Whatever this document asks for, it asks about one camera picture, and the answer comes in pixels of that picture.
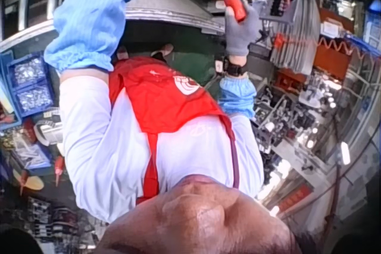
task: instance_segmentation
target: apron logo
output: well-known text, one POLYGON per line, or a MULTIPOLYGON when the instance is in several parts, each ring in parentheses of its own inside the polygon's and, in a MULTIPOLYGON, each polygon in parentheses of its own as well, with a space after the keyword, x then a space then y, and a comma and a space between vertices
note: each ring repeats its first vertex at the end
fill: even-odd
POLYGON ((184 95, 195 93, 200 85, 188 77, 174 76, 174 84, 184 95))

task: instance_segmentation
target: wristwatch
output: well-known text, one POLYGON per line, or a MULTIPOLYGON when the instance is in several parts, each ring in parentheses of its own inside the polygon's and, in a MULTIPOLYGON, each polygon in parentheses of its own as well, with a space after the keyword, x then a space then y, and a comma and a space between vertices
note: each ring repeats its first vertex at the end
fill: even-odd
POLYGON ((248 71, 247 64, 241 67, 240 65, 234 65, 229 61, 229 57, 224 59, 224 71, 233 77, 239 77, 248 71))

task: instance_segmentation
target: gray glove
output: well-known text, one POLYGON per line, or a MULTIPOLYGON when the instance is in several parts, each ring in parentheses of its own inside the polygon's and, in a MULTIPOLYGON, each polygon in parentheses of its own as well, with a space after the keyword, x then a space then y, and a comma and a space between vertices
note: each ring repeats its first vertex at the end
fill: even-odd
POLYGON ((245 8, 247 16, 240 23, 235 19, 233 9, 226 8, 226 52, 229 56, 247 56, 249 44, 254 43, 260 37, 259 30, 262 28, 262 22, 257 10, 248 5, 245 8))

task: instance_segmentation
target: white shirt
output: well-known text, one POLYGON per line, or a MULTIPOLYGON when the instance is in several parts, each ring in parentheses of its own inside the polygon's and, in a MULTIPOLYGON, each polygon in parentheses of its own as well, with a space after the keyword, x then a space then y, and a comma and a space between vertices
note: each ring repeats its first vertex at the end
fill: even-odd
MULTIPOLYGON (((131 102, 123 89, 111 110, 108 86, 95 77, 73 77, 60 87, 65 164, 78 207, 112 222, 135 207, 143 196, 143 179, 150 152, 131 102)), ((231 116, 239 163, 239 190, 250 197, 259 192, 263 163, 251 124, 231 116)), ((161 133, 157 144, 160 193, 183 177, 207 175, 233 186, 230 140, 217 117, 204 116, 175 133, 161 133)))

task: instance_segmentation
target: hand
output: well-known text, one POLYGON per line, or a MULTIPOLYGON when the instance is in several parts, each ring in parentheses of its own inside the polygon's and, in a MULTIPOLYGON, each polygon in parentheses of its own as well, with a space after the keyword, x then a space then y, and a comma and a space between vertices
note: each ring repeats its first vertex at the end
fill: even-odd
POLYGON ((259 37, 262 28, 257 10, 246 5, 247 16, 238 23, 233 8, 226 8, 226 52, 230 56, 246 57, 249 54, 248 46, 259 37))

